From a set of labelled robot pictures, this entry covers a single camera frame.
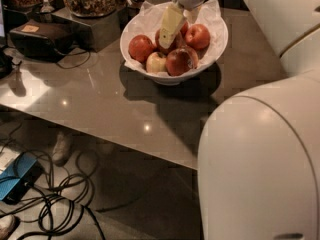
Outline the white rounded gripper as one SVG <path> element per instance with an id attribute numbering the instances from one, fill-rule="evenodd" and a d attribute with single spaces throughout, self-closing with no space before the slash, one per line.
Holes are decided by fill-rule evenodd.
<path id="1" fill-rule="evenodd" d="M 162 22 L 159 32 L 159 44 L 168 49 L 180 32 L 186 19 L 194 24 L 197 21 L 200 7 L 205 0 L 171 0 L 163 12 Z"/>

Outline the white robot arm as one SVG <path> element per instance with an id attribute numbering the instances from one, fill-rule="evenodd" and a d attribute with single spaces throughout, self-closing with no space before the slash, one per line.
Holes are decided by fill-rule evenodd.
<path id="1" fill-rule="evenodd" d="M 204 240 L 320 240 L 320 0 L 244 0 L 287 74 L 225 100 L 199 141 Z"/>

